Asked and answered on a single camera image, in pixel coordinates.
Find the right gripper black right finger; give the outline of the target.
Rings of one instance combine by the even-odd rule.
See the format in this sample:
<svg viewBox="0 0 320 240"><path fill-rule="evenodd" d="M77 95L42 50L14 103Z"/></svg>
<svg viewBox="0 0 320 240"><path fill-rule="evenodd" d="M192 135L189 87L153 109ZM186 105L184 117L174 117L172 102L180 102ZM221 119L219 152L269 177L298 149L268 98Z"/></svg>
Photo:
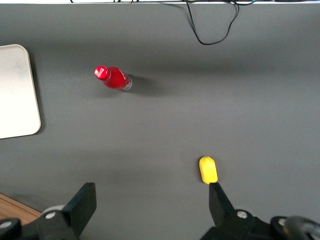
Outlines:
<svg viewBox="0 0 320 240"><path fill-rule="evenodd" d="M271 240L270 225L246 210L235 209L221 185L209 184L209 211L214 222L202 240Z"/></svg>

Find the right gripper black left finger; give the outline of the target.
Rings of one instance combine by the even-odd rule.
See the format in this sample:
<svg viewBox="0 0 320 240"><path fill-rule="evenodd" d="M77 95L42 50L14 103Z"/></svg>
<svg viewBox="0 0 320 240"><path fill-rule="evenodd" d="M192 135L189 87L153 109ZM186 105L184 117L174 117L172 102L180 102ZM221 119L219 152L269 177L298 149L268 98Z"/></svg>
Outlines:
<svg viewBox="0 0 320 240"><path fill-rule="evenodd" d="M96 184L85 183L66 205L46 209L36 220L40 240L78 240L97 208Z"/></svg>

